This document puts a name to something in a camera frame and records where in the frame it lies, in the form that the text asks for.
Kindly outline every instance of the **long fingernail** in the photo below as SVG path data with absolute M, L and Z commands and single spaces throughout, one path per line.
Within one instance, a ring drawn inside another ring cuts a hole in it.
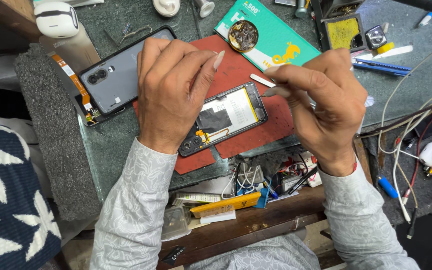
M 275 72 L 275 71 L 278 70 L 278 69 L 279 69 L 279 66 L 270 67 L 270 68 L 267 68 L 263 73 L 264 73 L 264 74 L 272 73 L 272 72 Z
M 213 67 L 214 67 L 215 70 L 218 69 L 219 65 L 220 65 L 221 62 L 223 61 L 224 52 L 225 52 L 225 51 L 222 50 L 222 51 L 217 55 L 216 61 L 214 62 L 214 65 L 213 65 Z
M 266 90 L 265 94 L 267 97 L 280 95 L 284 98 L 289 98 L 289 96 L 291 96 L 291 92 L 288 89 L 280 86 L 271 87 L 270 89 Z

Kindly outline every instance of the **rear camera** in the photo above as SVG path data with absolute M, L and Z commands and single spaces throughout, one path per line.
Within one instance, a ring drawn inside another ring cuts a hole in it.
M 107 75 L 106 70 L 100 70 L 97 72 L 97 74 L 98 74 L 99 78 L 101 78 L 101 79 L 106 78 L 106 75 Z
M 98 79 L 94 75 L 91 75 L 88 78 L 88 82 L 91 84 L 95 84 L 97 81 L 98 81 Z

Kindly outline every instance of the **patterned shirt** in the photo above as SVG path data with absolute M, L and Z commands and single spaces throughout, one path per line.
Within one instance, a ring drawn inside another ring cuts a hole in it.
M 90 269 L 155 269 L 161 227 L 177 154 L 134 140 L 123 173 L 107 196 L 95 226 Z M 320 170 L 323 203 L 334 248 L 349 269 L 419 269 L 383 213 L 383 198 L 366 181 L 359 162 L 349 176 Z M 186 269 L 320 269 L 316 255 L 294 233 L 241 247 Z

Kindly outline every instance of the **sleeve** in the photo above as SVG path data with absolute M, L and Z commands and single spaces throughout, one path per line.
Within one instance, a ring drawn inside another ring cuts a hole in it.
M 134 140 L 95 225 L 90 269 L 156 268 L 176 158 Z
M 381 194 L 366 180 L 357 160 L 349 176 L 320 171 L 334 248 L 349 269 L 419 269 L 399 244 L 383 213 Z

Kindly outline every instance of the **hand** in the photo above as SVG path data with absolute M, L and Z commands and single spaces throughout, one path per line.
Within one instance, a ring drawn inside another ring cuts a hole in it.
M 177 153 L 201 112 L 223 56 L 224 51 L 198 50 L 177 39 L 145 40 L 138 53 L 141 144 L 161 153 Z
M 321 169 L 333 176 L 353 173 L 356 159 L 352 140 L 366 112 L 368 94 L 350 71 L 351 66 L 349 51 L 337 49 L 302 67 L 283 65 L 264 71 L 276 80 L 276 93 L 290 93 L 285 97 L 296 136 L 315 155 Z M 316 101 L 315 110 L 308 96 Z

